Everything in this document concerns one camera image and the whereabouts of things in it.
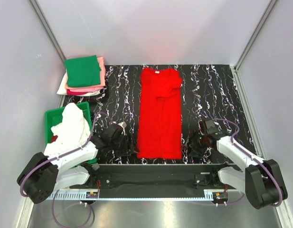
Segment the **red t-shirt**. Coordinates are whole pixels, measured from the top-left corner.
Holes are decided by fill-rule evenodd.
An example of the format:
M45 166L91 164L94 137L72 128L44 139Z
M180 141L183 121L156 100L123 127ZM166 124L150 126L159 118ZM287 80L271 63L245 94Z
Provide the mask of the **red t-shirt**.
M181 159L181 94L179 71L144 68L137 147L139 159Z

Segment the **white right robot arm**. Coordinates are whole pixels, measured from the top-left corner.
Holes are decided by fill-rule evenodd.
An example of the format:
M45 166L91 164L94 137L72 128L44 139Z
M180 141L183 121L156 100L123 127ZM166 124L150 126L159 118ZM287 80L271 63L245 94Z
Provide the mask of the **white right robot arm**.
M199 130L194 132L188 142L191 157L199 157L209 148L228 157L238 168L229 164L221 164L205 178L196 178L196 187L207 185L214 188L231 186L247 198L255 209L266 206L279 207L288 198L288 192L279 164L273 160L265 160L239 144L235 136L239 126L235 125L232 134L222 131L216 124L218 119L199 122Z

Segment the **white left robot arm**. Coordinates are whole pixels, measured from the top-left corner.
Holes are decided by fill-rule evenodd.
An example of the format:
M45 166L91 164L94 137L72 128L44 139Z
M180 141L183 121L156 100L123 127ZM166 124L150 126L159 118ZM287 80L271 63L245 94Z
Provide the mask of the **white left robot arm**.
M134 153L132 135L126 122L110 124L74 149L53 155L34 154L17 178L20 193L34 204L39 204L60 189L92 188L97 177L90 161L111 151L117 156Z

